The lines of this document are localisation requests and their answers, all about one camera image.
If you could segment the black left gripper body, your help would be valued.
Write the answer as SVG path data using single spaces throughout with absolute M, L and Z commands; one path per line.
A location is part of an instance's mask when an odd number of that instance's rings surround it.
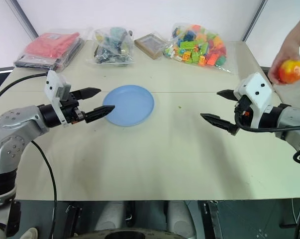
M 66 100 L 61 101 L 61 111 L 66 119 L 67 123 L 77 123 L 84 120 L 84 113 L 81 112 L 78 100 L 83 99 L 82 91 L 73 91 L 68 94 Z

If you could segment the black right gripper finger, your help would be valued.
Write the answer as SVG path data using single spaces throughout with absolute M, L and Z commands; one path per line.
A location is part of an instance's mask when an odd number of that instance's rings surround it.
M 229 89 L 221 90 L 218 91 L 216 94 L 228 100 L 238 101 L 238 99 L 234 95 L 234 90 L 229 90 Z
M 238 132 L 238 126 L 236 124 L 232 124 L 227 120 L 221 119 L 219 116 L 205 113 L 200 113 L 200 116 L 211 125 L 226 130 L 231 135 L 236 135 Z

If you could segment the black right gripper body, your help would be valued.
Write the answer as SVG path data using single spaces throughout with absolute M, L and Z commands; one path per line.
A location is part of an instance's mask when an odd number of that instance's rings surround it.
M 234 110 L 235 124 L 239 128 L 249 128 L 252 122 L 251 101 L 246 95 L 243 95 L 237 102 Z

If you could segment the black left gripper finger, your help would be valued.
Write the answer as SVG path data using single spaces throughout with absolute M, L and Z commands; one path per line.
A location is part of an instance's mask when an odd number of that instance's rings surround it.
M 115 105 L 105 105 L 93 109 L 91 112 L 85 113 L 85 122 L 90 123 L 99 120 L 110 114 L 115 108 Z
M 80 90 L 78 90 L 77 100 L 85 100 L 85 99 L 92 98 L 99 92 L 101 92 L 101 89 L 92 88 L 92 87 L 80 89 Z

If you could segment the person's bare hand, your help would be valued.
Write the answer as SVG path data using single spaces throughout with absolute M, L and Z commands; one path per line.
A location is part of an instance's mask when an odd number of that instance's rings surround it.
M 283 83 L 279 77 L 279 68 L 287 60 L 300 60 L 299 47 L 300 45 L 294 40 L 287 39 L 283 42 L 268 72 L 271 83 L 277 85 Z

